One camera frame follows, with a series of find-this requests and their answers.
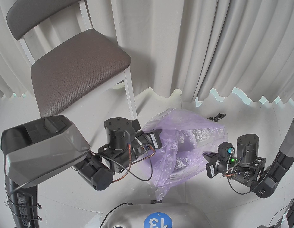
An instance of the plastic bag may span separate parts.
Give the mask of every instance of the plastic bag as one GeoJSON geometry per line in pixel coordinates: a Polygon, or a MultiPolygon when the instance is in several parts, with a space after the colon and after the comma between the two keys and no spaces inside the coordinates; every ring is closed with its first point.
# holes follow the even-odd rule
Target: plastic bag
{"type": "MultiPolygon", "coordinates": [[[[146,123],[143,131],[162,129],[163,147],[151,158],[157,200],[161,200],[173,186],[187,181],[206,169],[204,152],[217,150],[228,140],[223,125],[208,120],[194,112],[169,108],[146,123]]],[[[149,173],[150,162],[146,159],[144,170],[149,173]]]]}

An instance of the chair seat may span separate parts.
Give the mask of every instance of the chair seat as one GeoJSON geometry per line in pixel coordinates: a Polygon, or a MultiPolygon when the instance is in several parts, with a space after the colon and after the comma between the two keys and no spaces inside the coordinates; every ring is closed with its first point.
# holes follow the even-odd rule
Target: chair seat
{"type": "Polygon", "coordinates": [[[94,29],[63,42],[31,67],[41,117],[61,113],[129,67],[130,61],[126,52],[94,29]]]}

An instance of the trash bag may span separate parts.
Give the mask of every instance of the trash bag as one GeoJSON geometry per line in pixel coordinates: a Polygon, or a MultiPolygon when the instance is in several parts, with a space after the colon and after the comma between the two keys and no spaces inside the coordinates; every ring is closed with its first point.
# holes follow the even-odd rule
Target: trash bag
{"type": "MultiPolygon", "coordinates": [[[[158,114],[143,127],[143,131],[162,129],[163,147],[151,158],[153,176],[150,183],[157,187],[156,197],[161,200],[173,186],[181,184],[206,169],[204,152],[215,152],[217,146],[228,140],[223,125],[194,112],[169,108],[158,114]]],[[[146,175],[150,162],[143,161],[146,175]]]]}

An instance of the floor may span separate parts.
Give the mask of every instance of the floor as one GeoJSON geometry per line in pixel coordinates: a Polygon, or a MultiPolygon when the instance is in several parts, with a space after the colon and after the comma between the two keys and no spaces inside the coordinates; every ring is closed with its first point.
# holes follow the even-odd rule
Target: floor
{"type": "MultiPolygon", "coordinates": [[[[246,105],[234,93],[223,102],[210,94],[201,106],[196,107],[195,102],[181,101],[180,90],[175,90],[170,98],[164,98],[147,89],[135,98],[135,102],[141,126],[169,107],[185,108],[205,117],[225,113],[227,116],[220,123],[227,127],[229,142],[235,145],[238,136],[257,134],[260,138],[259,156],[267,158],[266,166],[272,163],[294,116],[293,101],[286,104],[265,102],[263,105],[251,102],[246,105]]],[[[123,86],[109,89],[98,96],[92,92],[63,114],[76,124],[94,151],[106,142],[103,127],[106,119],[117,116],[131,119],[123,86]]],[[[39,118],[39,111],[35,98],[30,95],[0,99],[0,139],[3,130],[36,118],[39,118]]],[[[232,184],[240,192],[248,189],[238,183],[232,184]]],[[[206,172],[202,172],[186,183],[171,188],[163,202],[196,205],[206,213],[214,228],[255,228],[268,226],[273,215],[288,205],[293,196],[294,164],[274,194],[267,199],[261,200],[254,193],[237,195],[221,175],[209,179],[206,172]]],[[[82,228],[92,218],[93,227],[98,227],[99,220],[102,221],[105,214],[120,203],[149,203],[154,199],[154,188],[128,175],[98,192],[69,168],[41,183],[38,198],[43,207],[39,212],[43,218],[41,228],[82,228]]],[[[0,228],[12,228],[15,225],[4,200],[3,154],[0,150],[0,228]]]]}

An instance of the chair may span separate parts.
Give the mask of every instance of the chair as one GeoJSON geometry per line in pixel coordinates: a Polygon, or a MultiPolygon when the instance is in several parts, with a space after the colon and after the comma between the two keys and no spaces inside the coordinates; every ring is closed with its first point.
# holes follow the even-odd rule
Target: chair
{"type": "Polygon", "coordinates": [[[131,58],[92,28],[85,0],[17,0],[7,14],[7,24],[32,64],[31,79],[41,117],[57,115],[92,90],[102,93],[122,80],[131,116],[137,117],[129,68],[131,58]],[[86,30],[35,61],[23,36],[76,2],[86,30]]]}

